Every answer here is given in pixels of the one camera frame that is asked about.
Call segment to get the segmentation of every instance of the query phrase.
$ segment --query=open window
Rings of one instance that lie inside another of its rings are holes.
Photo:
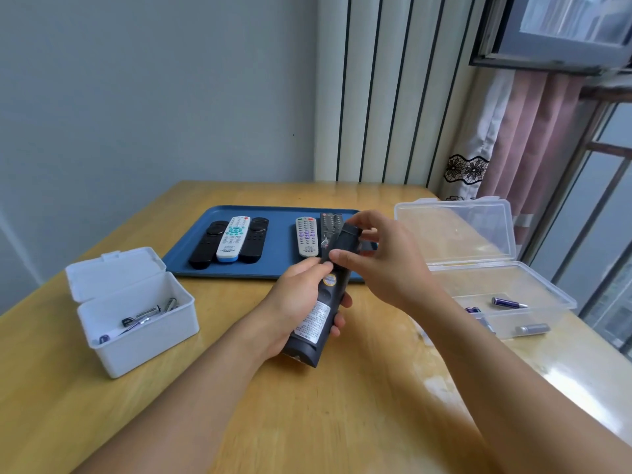
[[[632,0],[486,0],[471,64],[578,74],[628,69]]]

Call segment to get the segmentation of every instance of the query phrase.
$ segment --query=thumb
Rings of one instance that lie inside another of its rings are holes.
[[[304,271],[303,277],[319,283],[321,279],[331,273],[332,269],[334,269],[334,265],[327,261],[322,264],[314,264],[314,266]]]
[[[374,261],[366,256],[360,256],[359,254],[345,250],[331,250],[329,252],[329,259],[343,268],[355,271],[360,276],[368,269],[369,264]]]

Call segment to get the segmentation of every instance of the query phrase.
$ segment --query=hand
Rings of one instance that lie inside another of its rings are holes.
[[[376,241],[377,251],[358,255],[332,250],[329,259],[358,273],[382,301],[405,311],[412,299],[443,293],[428,270],[413,234],[402,223],[375,210],[356,213],[347,223],[364,229],[361,238]]]
[[[266,358],[272,358],[281,352],[292,331],[312,311],[318,298],[320,280],[327,276],[333,267],[330,262],[320,264],[320,258],[307,258],[290,266],[263,301],[248,314],[256,323],[259,336],[264,336]],[[350,308],[351,296],[344,293],[340,304]],[[343,326],[344,318],[338,313],[329,334],[333,337],[339,336]]]

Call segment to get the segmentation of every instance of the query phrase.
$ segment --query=blue tray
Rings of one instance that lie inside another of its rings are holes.
[[[343,215],[343,219],[347,220],[357,212],[358,210],[348,209],[290,208],[285,206],[213,206],[195,222],[162,260],[167,265],[167,271],[178,276],[277,279],[290,265],[304,259],[298,254],[298,247],[296,246],[296,218],[311,216],[319,220],[320,213],[340,213]],[[188,259],[198,245],[204,230],[214,221],[230,221],[233,216],[264,217],[270,220],[261,259],[253,264],[240,261],[230,264],[212,262],[206,269],[191,268]],[[363,279],[359,274],[353,272],[350,281],[362,282]]]

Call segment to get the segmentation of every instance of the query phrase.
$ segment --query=curtain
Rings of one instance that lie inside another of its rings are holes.
[[[477,77],[473,85],[484,94],[471,96],[471,111],[446,167],[441,199],[507,199],[520,250],[533,215],[546,202],[542,196],[550,168],[585,79],[535,71],[484,71],[493,73]],[[484,137],[481,127],[487,127]]]

